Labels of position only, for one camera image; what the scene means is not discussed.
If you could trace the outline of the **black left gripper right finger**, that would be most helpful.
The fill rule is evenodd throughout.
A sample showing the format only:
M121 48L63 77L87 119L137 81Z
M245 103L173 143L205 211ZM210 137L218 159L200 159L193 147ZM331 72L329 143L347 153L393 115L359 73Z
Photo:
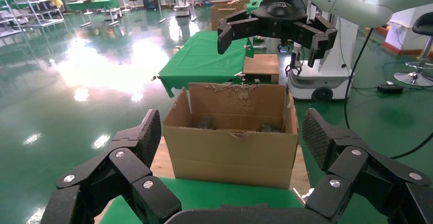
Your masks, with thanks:
M432 223L431 179L369 147L353 130L328 123L310 108L302 139L325 176L306 208L337 223L353 195L363 196L388 223Z

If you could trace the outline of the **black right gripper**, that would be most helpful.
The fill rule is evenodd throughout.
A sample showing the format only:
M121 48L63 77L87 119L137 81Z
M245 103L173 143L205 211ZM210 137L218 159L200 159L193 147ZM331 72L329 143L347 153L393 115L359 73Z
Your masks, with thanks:
M313 67L316 59L323 59L332 49L337 28L321 15L307 21L308 0L262 0L252 11L239 10L219 19L217 49L222 55L233 40L253 37L293 40L309 49L307 65Z

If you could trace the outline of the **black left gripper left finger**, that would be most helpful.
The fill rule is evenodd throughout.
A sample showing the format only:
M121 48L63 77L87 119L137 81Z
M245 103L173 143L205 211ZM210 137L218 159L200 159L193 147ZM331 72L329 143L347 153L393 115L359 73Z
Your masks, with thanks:
M165 223L181 202L151 171L160 139L160 115L151 109L141 124L117 132L102 153L58 179L41 222L94 223L121 196L142 223Z

